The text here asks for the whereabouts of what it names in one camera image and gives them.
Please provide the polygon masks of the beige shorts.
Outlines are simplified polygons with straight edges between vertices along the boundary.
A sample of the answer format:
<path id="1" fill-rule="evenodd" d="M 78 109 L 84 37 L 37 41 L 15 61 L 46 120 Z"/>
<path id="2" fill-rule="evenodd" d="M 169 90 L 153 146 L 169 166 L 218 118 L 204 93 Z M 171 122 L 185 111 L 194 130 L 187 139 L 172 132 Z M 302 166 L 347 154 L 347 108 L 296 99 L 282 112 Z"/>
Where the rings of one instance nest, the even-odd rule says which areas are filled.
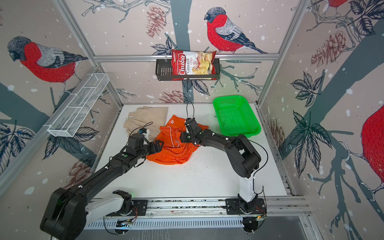
<path id="1" fill-rule="evenodd" d="M 153 141 L 160 133 L 160 127 L 166 124 L 168 107 L 140 107 L 135 112 L 129 113 L 124 123 L 124 128 L 130 134 L 134 129 L 143 127 L 149 122 L 153 122 L 146 129 L 150 131 L 149 140 Z"/>

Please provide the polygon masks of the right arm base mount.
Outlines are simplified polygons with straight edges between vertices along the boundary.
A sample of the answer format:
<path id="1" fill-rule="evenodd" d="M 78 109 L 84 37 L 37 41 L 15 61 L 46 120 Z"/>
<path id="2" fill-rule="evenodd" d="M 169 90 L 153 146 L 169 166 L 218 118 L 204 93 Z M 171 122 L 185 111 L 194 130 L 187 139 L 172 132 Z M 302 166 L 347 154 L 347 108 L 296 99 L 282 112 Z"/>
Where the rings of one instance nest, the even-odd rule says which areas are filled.
<path id="1" fill-rule="evenodd" d="M 223 207 L 228 215 L 266 215 L 267 208 L 264 199 L 255 196 L 246 202 L 238 195 L 237 199 L 226 199 Z"/>

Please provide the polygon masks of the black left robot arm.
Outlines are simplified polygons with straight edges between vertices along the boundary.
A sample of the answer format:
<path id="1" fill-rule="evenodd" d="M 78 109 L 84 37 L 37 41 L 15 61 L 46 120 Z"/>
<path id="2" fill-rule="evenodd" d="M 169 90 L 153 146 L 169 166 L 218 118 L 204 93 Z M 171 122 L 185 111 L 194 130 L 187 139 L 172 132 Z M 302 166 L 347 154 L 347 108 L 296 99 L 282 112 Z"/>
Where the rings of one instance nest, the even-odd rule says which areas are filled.
<path id="1" fill-rule="evenodd" d="M 133 147 L 130 140 L 118 154 L 92 176 L 68 189 L 55 190 L 46 207 L 40 229 L 59 240 L 76 239 L 87 223 L 90 215 L 86 206 L 116 178 L 127 173 L 139 159 L 161 152 L 163 142 L 155 140 L 147 145 Z"/>

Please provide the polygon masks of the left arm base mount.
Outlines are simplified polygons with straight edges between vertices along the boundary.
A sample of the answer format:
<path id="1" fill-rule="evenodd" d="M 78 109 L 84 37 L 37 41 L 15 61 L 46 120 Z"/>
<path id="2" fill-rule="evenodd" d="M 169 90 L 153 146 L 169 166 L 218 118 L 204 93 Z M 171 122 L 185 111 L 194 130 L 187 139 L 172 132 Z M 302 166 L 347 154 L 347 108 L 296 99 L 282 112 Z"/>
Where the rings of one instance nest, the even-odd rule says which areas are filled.
<path id="1" fill-rule="evenodd" d="M 107 217 L 142 217 L 146 215 L 148 200 L 133 199 L 132 195 L 122 190 L 113 191 L 113 197 L 118 197 L 122 202 L 121 206 L 113 206 L 113 211 L 107 214 Z"/>

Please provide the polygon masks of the orange shorts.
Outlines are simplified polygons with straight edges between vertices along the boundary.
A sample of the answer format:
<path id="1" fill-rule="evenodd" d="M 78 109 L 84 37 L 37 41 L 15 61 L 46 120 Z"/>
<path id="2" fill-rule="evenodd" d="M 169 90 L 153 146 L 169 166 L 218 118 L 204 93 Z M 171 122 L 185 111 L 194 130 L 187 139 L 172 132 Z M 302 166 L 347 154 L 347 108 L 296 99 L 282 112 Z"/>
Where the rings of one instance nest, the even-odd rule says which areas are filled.
<path id="1" fill-rule="evenodd" d="M 186 163 L 198 147 L 192 143 L 181 142 L 181 133 L 186 131 L 185 122 L 185 119 L 173 115 L 165 126 L 160 127 L 156 140 L 164 143 L 162 151 L 147 156 L 147 160 L 161 165 Z"/>

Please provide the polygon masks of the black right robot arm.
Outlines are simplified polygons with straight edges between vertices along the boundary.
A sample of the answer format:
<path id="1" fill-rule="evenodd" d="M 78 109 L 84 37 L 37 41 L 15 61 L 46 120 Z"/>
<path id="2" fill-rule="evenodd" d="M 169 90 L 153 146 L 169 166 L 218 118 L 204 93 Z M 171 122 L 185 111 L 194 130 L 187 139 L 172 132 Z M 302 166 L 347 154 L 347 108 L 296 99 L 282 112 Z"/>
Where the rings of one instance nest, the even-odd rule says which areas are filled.
<path id="1" fill-rule="evenodd" d="M 233 170 L 241 178 L 239 206 L 242 211 L 250 212 L 258 200 L 252 175 L 259 169 L 262 160 L 250 140 L 245 135 L 229 137 L 216 134 L 210 129 L 203 130 L 194 118 L 187 118 L 185 127 L 186 131 L 182 132 L 180 137 L 182 143 L 196 147 L 212 147 L 227 154 Z"/>

